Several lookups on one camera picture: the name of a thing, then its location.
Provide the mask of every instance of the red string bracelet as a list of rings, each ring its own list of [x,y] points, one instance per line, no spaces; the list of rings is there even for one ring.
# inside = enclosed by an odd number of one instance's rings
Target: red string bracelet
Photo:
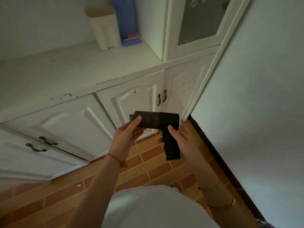
[[[120,166],[126,168],[128,166],[128,163],[120,161],[117,157],[115,157],[114,155],[111,154],[106,154],[106,156],[111,156],[112,158],[116,159],[117,161],[119,161]]]

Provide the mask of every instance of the tiled floor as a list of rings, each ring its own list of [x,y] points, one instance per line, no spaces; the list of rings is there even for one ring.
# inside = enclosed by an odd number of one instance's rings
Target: tiled floor
[[[214,160],[212,154],[189,121],[181,131],[188,133],[216,174],[226,184],[239,203],[242,199]],[[176,186],[180,192],[196,201],[212,217],[196,179],[184,160],[166,161],[161,135],[144,138],[130,150],[128,167],[122,169],[115,192],[136,187],[164,184]],[[102,158],[90,165],[44,184],[23,184],[0,193],[0,227],[57,228],[66,223],[86,192]]]

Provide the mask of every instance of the cabinet handle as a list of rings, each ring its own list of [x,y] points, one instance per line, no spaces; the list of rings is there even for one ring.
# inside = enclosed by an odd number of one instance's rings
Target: cabinet handle
[[[34,146],[33,146],[33,144],[32,143],[27,143],[27,144],[25,144],[26,146],[28,146],[28,147],[30,147],[33,151],[35,151],[35,152],[46,152],[46,151],[48,151],[47,149],[42,149],[42,150],[39,150],[39,149],[36,149],[36,148],[34,148]]]
[[[50,146],[52,146],[52,145],[55,145],[55,146],[58,145],[57,142],[51,143],[51,142],[49,142],[49,141],[47,140],[46,137],[43,137],[43,136],[40,136],[39,139],[42,140],[45,144],[48,144],[48,145],[50,145]]]
[[[158,94],[158,105],[159,106],[161,104],[161,94]]]
[[[164,93],[165,93],[165,98],[163,99],[163,102],[165,102],[167,99],[167,89],[164,90]]]

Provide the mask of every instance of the frosted glass panel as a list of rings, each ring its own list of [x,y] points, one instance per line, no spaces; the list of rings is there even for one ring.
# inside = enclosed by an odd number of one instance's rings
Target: frosted glass panel
[[[216,34],[230,0],[186,0],[178,45]]]

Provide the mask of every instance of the cabinet door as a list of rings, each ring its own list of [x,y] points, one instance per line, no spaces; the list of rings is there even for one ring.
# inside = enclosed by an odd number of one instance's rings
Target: cabinet door
[[[220,45],[249,0],[169,0],[165,60]]]
[[[129,114],[134,114],[136,110],[160,111],[164,72],[162,70],[97,92],[117,128],[129,122]],[[147,129],[139,139],[156,132],[157,130]]]
[[[0,128],[2,178],[51,180],[88,163],[18,132]]]
[[[87,95],[4,123],[66,152],[92,161],[110,148],[115,128],[94,95]]]
[[[170,67],[165,70],[164,89],[167,99],[162,111],[178,113],[182,120],[188,117],[190,106],[200,89],[215,54]]]

